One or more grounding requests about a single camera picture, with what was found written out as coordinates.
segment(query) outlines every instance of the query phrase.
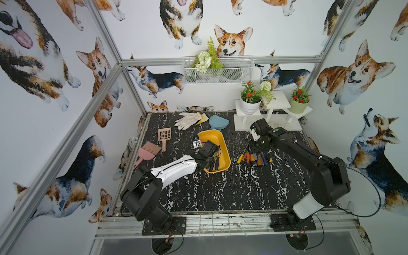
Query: white wire basket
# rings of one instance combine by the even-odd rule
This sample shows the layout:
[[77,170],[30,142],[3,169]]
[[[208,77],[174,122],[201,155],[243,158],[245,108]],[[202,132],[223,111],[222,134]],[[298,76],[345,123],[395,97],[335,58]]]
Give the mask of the white wire basket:
[[195,57],[183,57],[184,78],[187,84],[242,84],[252,79],[252,56],[218,57],[222,69],[207,69],[201,73],[193,67]]

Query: white glove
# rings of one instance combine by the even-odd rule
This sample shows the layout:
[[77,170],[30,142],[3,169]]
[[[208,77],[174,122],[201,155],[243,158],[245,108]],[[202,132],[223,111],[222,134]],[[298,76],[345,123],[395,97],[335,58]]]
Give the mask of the white glove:
[[178,129],[186,130],[191,125],[194,125],[198,120],[201,120],[200,113],[180,113],[183,118],[176,120],[174,126],[178,126]]

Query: mounting plate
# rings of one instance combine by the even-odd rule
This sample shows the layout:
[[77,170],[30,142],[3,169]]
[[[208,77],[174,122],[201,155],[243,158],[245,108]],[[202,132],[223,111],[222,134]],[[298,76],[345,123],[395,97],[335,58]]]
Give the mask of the mounting plate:
[[269,226],[273,228],[275,232],[300,231],[302,227],[305,227],[306,231],[316,230],[312,216],[307,217],[301,224],[293,228],[290,226],[287,213],[271,214],[271,224]]
[[[173,217],[173,225],[175,229],[180,231],[183,235],[186,233],[186,217]],[[153,223],[151,221],[146,221],[145,225],[143,226],[142,235],[165,235],[166,233],[161,233],[155,230],[153,227]]]

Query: yellow screwdriver handle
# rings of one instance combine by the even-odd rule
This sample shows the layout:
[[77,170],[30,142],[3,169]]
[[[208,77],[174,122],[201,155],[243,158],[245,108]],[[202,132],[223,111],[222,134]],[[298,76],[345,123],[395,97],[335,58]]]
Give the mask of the yellow screwdriver handle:
[[244,157],[244,155],[241,154],[241,156],[240,156],[239,159],[238,159],[238,164],[241,163],[241,160],[242,160],[243,157]]

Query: black marble tabletop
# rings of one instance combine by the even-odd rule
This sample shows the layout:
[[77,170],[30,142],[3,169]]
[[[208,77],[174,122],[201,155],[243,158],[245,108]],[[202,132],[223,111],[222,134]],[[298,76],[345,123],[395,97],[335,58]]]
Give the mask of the black marble tabletop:
[[[310,175],[307,170],[286,153],[272,149],[268,155],[273,159],[269,166],[246,166],[237,164],[251,135],[235,131],[235,112],[206,112],[208,117],[219,115],[230,120],[221,130],[231,157],[228,170],[208,174],[196,170],[162,190],[161,204],[170,212],[191,211],[246,211],[285,209],[308,192]],[[210,129],[207,122],[192,126],[185,131],[174,127],[179,113],[152,113],[143,144],[150,141],[161,146],[157,130],[171,127],[171,140],[166,142],[166,152],[159,152],[151,161],[142,164],[149,168],[168,164],[193,149],[192,138]],[[305,142],[301,132],[293,132],[299,141]]]

